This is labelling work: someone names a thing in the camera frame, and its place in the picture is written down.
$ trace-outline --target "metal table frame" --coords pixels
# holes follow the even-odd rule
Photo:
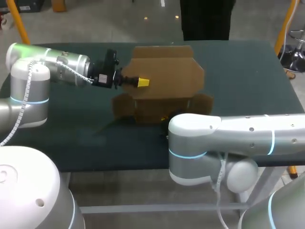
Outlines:
[[[269,197],[276,183],[281,179],[287,167],[266,167],[258,179],[250,195],[247,193],[237,194],[239,202],[222,204],[221,210],[240,210],[242,214],[249,207]],[[70,182],[71,173],[62,173],[62,178],[67,185]],[[150,204],[150,205],[117,205],[117,206],[90,206],[80,207],[82,214],[97,213],[131,213],[131,212],[156,212],[156,211],[214,211],[215,204]]]

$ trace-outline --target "white cable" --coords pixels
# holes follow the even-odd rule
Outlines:
[[[284,52],[285,52],[285,49],[286,49],[286,37],[287,37],[287,30],[288,30],[288,26],[290,25],[290,21],[292,20],[292,18],[294,17],[294,14],[295,14],[295,11],[296,11],[296,8],[297,8],[297,5],[298,5],[298,0],[295,0],[295,7],[294,7],[294,10],[292,11],[292,14],[289,18],[289,21],[288,23],[286,24],[286,28],[285,28],[285,37],[284,37],[284,45],[283,45],[283,51],[282,51],[282,55],[281,55],[281,58],[280,58],[280,62],[284,56]]]
[[[221,162],[221,167],[220,167],[220,171],[218,174],[217,183],[216,183],[216,187],[215,187],[215,191],[216,191],[216,195],[217,195],[217,203],[216,203],[217,215],[218,215],[218,218],[219,218],[222,226],[225,229],[229,229],[228,226],[226,225],[226,223],[224,222],[224,219],[223,219],[223,217],[221,215],[221,211],[220,211],[220,200],[221,200],[220,184],[225,176],[225,164],[226,164],[226,161],[228,158],[228,153],[225,153],[224,158],[221,156],[220,153],[218,153],[218,156],[219,156],[219,159]]]
[[[56,61],[56,64],[59,65],[60,67],[63,67],[64,69],[68,70],[69,72],[71,72],[72,74],[76,75],[77,77],[80,77],[81,79],[83,79],[84,81],[92,84],[93,82],[88,79],[86,76],[83,76],[81,74],[79,74],[77,71],[73,70],[72,68],[70,68],[69,66],[65,65],[64,63],[60,62],[60,61]]]
[[[30,87],[31,87],[31,80],[32,80],[33,65],[37,62],[38,62],[37,60],[31,60],[29,63],[28,80],[27,80],[27,84],[25,87],[25,93],[24,93],[24,97],[23,97],[23,101],[22,101],[22,105],[21,105],[21,109],[19,111],[17,121],[15,122],[15,125],[14,125],[13,129],[10,131],[9,135],[0,143],[0,146],[5,146],[8,143],[8,141],[10,141],[10,139],[14,136],[14,134],[16,133],[16,131],[21,123],[21,120],[22,120],[22,117],[24,114],[24,110],[28,103]]]

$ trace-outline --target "screw hole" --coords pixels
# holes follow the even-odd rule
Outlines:
[[[42,199],[37,199],[36,200],[36,205],[38,206],[38,207],[43,207],[44,206],[44,201],[42,200]]]

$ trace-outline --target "yellow object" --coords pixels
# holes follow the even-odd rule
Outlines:
[[[10,10],[10,13],[13,16],[15,25],[17,26],[19,35],[22,39],[22,42],[25,44],[30,44],[30,40],[28,38],[27,32],[25,31],[25,28],[23,26],[20,14],[18,12],[18,9],[16,7],[15,1],[14,0],[6,0],[6,3],[8,5],[8,8]]]
[[[149,80],[139,78],[138,87],[147,87],[149,85]]]
[[[280,53],[280,50],[281,50],[282,45],[284,43],[284,38],[286,36],[286,34],[285,34],[286,26],[287,26],[287,24],[289,22],[289,19],[290,19],[291,15],[294,11],[295,5],[298,5],[299,2],[300,2],[300,0],[291,0],[290,7],[287,11],[284,23],[282,25],[282,29],[281,29],[280,33],[278,34],[277,41],[276,41],[275,46],[274,46],[274,51],[275,51],[276,55],[278,55]]]
[[[297,170],[295,166],[288,167],[288,173],[291,179],[296,179],[298,177]]]

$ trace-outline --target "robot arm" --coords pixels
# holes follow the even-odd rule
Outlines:
[[[181,114],[169,123],[169,161],[172,179],[182,185],[216,182],[218,154],[228,159],[224,182],[235,193],[258,179],[253,155],[292,154],[305,147],[305,115],[217,117]]]
[[[108,50],[103,61],[90,62],[85,55],[12,44],[6,55],[11,95],[10,98],[0,99],[0,133],[11,130],[19,117],[32,60],[37,60],[37,63],[32,67],[30,93],[19,128],[36,127],[47,121],[50,82],[78,87],[90,84],[117,88],[123,84],[143,86],[142,82],[146,81],[139,77],[122,76],[122,69],[116,69],[119,60],[114,50]]]

